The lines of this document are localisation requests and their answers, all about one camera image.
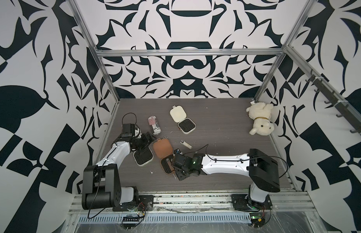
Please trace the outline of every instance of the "ventilation grille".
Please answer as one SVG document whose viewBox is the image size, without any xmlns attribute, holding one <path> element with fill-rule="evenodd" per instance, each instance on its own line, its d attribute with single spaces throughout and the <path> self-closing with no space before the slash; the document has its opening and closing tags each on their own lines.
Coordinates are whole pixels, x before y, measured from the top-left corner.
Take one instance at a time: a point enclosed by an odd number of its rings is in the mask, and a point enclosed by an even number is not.
<svg viewBox="0 0 361 233">
<path fill-rule="evenodd" d="M 81 214 L 79 223 L 121 223 L 127 214 L 99 214 L 93 219 L 87 219 L 87 214 Z M 249 213 L 148 213 L 142 223 L 251 223 Z"/>
</svg>

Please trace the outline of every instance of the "black and white patterned wall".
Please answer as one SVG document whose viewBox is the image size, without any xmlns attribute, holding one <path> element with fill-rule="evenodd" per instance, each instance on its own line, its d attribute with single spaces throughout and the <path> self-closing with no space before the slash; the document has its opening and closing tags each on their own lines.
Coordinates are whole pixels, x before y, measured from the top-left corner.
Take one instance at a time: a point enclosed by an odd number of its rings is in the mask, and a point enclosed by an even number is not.
<svg viewBox="0 0 361 233">
<path fill-rule="evenodd" d="M 361 0 L 319 0 L 294 48 L 361 113 Z M 280 152 L 328 231 L 361 232 L 361 136 L 286 57 L 260 99 Z"/>
<path fill-rule="evenodd" d="M 293 46 L 361 113 L 361 0 L 319 0 Z"/>
<path fill-rule="evenodd" d="M 121 98 L 254 97 L 275 55 L 105 57 Z"/>
<path fill-rule="evenodd" d="M 77 0 L 98 49 L 280 48 L 306 0 Z M 274 56 L 106 57 L 121 98 L 254 97 Z"/>
<path fill-rule="evenodd" d="M 0 1 L 0 232 L 60 232 L 114 104 L 65 0 Z"/>
</svg>

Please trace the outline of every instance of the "brown plastic case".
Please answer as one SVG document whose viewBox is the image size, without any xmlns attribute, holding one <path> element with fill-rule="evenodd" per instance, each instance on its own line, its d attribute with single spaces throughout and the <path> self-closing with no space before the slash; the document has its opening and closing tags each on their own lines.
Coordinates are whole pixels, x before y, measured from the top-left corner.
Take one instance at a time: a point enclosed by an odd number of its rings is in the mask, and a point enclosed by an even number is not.
<svg viewBox="0 0 361 233">
<path fill-rule="evenodd" d="M 164 172 L 168 175 L 173 174 L 175 170 L 173 166 L 171 166 L 171 162 L 174 158 L 174 154 L 173 147 L 169 140 L 167 138 L 159 139 L 153 144 L 153 150 L 155 151 L 156 156 L 161 159 L 160 166 Z"/>
</svg>

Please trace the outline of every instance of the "plush dog collar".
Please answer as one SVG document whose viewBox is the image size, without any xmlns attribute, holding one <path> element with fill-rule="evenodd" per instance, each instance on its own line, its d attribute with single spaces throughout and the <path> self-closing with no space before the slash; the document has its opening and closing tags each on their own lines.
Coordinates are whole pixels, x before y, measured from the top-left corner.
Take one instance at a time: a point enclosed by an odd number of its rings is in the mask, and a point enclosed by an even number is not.
<svg viewBox="0 0 361 233">
<path fill-rule="evenodd" d="M 261 119 L 267 119 L 265 117 L 256 117 L 254 120 L 258 119 L 258 118 L 261 118 Z"/>
</svg>

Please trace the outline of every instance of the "mounting plate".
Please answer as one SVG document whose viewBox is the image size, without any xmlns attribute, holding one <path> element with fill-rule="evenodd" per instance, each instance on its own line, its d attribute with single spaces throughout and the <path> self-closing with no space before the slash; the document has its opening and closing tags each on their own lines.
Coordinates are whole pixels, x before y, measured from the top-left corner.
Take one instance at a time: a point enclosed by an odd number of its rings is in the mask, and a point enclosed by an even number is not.
<svg viewBox="0 0 361 233">
<path fill-rule="evenodd" d="M 140 195 L 138 203 L 122 203 L 119 207 L 114 207 L 112 211 L 122 212 L 122 211 L 132 211 L 132 208 L 137 207 L 139 203 L 143 202 L 144 208 L 146 211 L 151 211 L 153 207 L 153 197 L 152 195 Z"/>
<path fill-rule="evenodd" d="M 245 196 L 246 194 L 231 194 L 231 200 L 234 209 L 240 211 L 254 212 L 251 208 L 248 207 L 248 202 L 246 201 Z M 266 200 L 263 205 L 265 206 L 266 210 L 271 210 L 272 203 L 269 195 L 266 196 Z"/>
</svg>

